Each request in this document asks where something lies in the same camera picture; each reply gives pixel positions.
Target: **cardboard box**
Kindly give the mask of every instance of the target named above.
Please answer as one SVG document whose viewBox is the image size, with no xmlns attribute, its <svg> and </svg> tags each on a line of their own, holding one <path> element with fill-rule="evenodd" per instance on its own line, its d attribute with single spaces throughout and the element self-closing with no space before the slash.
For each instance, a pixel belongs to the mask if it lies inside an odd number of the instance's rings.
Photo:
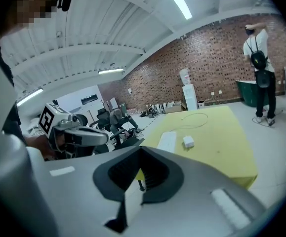
<svg viewBox="0 0 286 237">
<path fill-rule="evenodd" d="M 165 113 L 176 113 L 176 112 L 182 112 L 185 110 L 187 110 L 187 106 L 185 105 L 185 103 L 181 102 L 181 104 L 166 108 L 164 112 Z"/>
</svg>

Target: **white ceiling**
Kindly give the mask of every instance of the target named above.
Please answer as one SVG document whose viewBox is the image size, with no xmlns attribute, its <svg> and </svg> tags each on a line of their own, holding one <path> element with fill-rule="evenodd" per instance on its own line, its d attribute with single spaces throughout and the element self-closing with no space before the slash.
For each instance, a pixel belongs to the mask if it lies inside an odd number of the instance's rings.
<svg viewBox="0 0 286 237">
<path fill-rule="evenodd" d="M 126 66 L 125 73 L 112 77 L 120 79 L 167 43 L 205 24 L 278 13 L 269 0 L 185 1 L 193 16 L 189 20 L 173 0 L 72 0 L 68 12 L 58 10 L 44 24 L 2 38 L 2 57 L 12 69 L 18 98 L 38 87 L 44 94 L 68 89 L 86 78 L 99 84 L 108 78 L 99 70 Z M 56 92 L 56 97 L 67 93 Z"/>
</svg>

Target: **desk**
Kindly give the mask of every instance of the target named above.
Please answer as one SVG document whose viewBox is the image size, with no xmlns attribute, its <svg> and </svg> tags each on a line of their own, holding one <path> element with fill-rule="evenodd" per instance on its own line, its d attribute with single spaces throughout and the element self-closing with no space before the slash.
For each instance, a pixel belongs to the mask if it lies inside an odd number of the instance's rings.
<svg viewBox="0 0 286 237">
<path fill-rule="evenodd" d="M 215 167 L 247 189 L 253 184 L 258 174 L 253 151 L 228 106 L 169 113 L 141 146 L 156 148 L 161 135 L 171 130 L 177 132 L 175 154 Z M 186 135 L 190 135 L 195 142 L 190 149 L 185 149 L 183 145 Z M 144 180 L 141 170 L 136 178 Z"/>
</svg>

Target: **black pants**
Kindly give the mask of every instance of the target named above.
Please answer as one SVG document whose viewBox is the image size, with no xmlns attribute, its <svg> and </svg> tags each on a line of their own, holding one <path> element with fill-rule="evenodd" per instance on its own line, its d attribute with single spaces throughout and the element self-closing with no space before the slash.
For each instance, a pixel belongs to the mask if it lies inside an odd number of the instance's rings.
<svg viewBox="0 0 286 237">
<path fill-rule="evenodd" d="M 127 122 L 130 122 L 134 126 L 135 129 L 138 128 L 138 125 L 136 124 L 134 119 L 131 116 L 127 116 L 127 117 L 122 118 L 117 125 L 112 124 L 110 127 L 111 132 L 113 132 L 113 134 L 116 134 L 118 132 L 118 128 L 122 127 L 122 125 Z"/>
<path fill-rule="evenodd" d="M 257 117 L 262 117 L 263 103 L 265 99 L 265 93 L 267 92 L 269 98 L 269 111 L 267 118 L 273 119 L 275 117 L 276 110 L 276 77 L 275 73 L 267 71 L 270 78 L 270 85 L 267 88 L 260 88 L 257 84 Z"/>
</svg>

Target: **white t-shirt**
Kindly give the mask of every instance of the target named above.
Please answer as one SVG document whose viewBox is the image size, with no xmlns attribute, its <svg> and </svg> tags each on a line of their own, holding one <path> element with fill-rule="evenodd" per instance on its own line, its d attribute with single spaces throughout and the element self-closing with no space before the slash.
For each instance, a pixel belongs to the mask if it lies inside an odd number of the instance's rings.
<svg viewBox="0 0 286 237">
<path fill-rule="evenodd" d="M 261 32 L 256 36 L 258 50 L 262 51 L 266 57 L 268 57 L 267 39 L 268 34 L 265 29 L 262 29 Z M 252 51 L 257 51 L 255 37 L 248 38 L 247 41 L 245 41 L 244 43 L 244 55 L 249 55 L 249 57 L 251 57 L 251 49 L 249 47 L 252 49 Z M 272 67 L 269 57 L 267 61 L 268 62 L 265 70 L 274 72 L 275 69 Z"/>
</svg>

